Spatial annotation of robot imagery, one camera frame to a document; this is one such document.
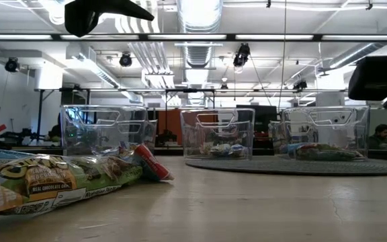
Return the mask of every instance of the chips bag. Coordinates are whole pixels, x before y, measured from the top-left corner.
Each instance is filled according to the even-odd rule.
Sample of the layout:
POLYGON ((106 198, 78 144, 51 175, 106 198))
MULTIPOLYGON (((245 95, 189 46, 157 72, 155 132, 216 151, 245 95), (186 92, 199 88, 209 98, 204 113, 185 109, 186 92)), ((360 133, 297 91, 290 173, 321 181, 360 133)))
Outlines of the chips bag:
POLYGON ((33 214, 106 194, 142 168, 117 157, 29 155, 0 164, 0 214, 33 214))

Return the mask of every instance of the clear plastic bin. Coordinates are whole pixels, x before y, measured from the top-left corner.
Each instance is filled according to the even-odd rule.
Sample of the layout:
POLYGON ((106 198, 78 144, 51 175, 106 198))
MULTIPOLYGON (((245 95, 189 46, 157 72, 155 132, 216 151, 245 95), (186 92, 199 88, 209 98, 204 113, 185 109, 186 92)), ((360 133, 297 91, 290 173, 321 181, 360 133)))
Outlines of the clear plastic bin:
POLYGON ((144 129, 144 143, 147 148, 152 151, 152 153, 155 151, 157 128, 158 120, 149 120, 147 121, 146 128, 144 129))
POLYGON ((105 155, 123 142, 143 143, 148 124, 140 106, 63 106, 61 120, 66 155, 105 155))
POLYGON ((185 159, 252 159, 253 109, 185 110, 180 116, 185 159))
POLYGON ((289 157, 352 161, 367 157, 369 106, 290 108, 283 111, 289 157))

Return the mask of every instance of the ceiling light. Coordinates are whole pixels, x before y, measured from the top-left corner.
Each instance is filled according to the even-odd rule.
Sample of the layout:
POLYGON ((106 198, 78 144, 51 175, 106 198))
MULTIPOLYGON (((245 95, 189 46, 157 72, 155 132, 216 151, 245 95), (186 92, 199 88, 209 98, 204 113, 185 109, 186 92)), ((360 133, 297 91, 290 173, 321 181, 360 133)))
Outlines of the ceiling light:
POLYGON ((222 43, 191 43, 191 42, 184 42, 184 43, 174 43, 174 46, 176 47, 214 47, 214 46, 223 46, 222 43))
POLYGON ((0 34, 0 40, 52 40, 50 34, 0 34))
POLYGON ((91 89, 91 91, 107 92, 107 91, 119 91, 119 90, 118 89, 91 89))
POLYGON ((136 34, 88 34, 81 38, 72 35, 72 34, 66 34, 60 36, 63 40, 138 40, 139 37, 136 34))
POLYGON ((150 34, 149 40, 224 40, 226 34, 150 34))
POLYGON ((126 91, 138 91, 138 92, 163 92, 165 89, 126 89, 126 91))
POLYGON ((385 41, 387 40, 387 35, 324 35, 322 40, 359 40, 359 41, 385 41))
POLYGON ((237 34, 236 40, 311 40, 312 34, 237 34))

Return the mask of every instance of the ductwork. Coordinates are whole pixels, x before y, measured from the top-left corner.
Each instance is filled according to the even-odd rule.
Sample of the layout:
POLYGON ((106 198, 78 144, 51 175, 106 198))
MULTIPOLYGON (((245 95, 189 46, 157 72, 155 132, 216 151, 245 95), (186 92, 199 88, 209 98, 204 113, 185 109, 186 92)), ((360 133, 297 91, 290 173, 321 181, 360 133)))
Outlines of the ductwork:
MULTIPOLYGON (((380 32, 380 34, 387 34, 387 28, 383 29, 383 31, 380 32)), ((351 48, 350 50, 344 52, 343 54, 340 54, 339 56, 332 58, 330 60, 324 60, 322 62, 323 67, 326 69, 339 69, 341 67, 344 67, 350 63, 353 63, 355 61, 358 61, 359 59, 362 59, 363 57, 387 46, 387 42, 377 42, 377 43, 370 43, 370 44, 358 44, 357 46, 351 48)), ((307 75, 315 74, 317 71, 317 67, 320 64, 320 61, 316 61, 314 63, 311 63, 312 65, 316 65, 313 67, 305 67, 298 73, 295 73, 292 75, 291 79, 295 78, 296 76, 299 76, 300 79, 304 78, 307 75)))
MULTIPOLYGON (((177 0, 179 27, 183 33, 216 33, 222 17, 223 0, 177 0)), ((187 68, 206 68, 210 66, 213 47, 183 47, 187 68)), ((186 70, 189 84, 204 85, 208 70, 186 70)))

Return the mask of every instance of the white wall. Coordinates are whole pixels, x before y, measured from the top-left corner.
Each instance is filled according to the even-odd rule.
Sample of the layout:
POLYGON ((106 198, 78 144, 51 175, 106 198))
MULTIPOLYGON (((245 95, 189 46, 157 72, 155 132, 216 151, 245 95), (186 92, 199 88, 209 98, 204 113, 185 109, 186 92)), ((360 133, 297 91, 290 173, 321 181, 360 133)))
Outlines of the white wall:
MULTIPOLYGON (((35 86, 35 78, 28 79, 23 73, 8 73, 0 64, 0 125, 5 124, 6 131, 20 132, 22 128, 37 131, 40 94, 34 91, 35 86)), ((59 106, 59 92, 53 93, 44 101, 41 134, 47 134, 56 124, 59 106)))

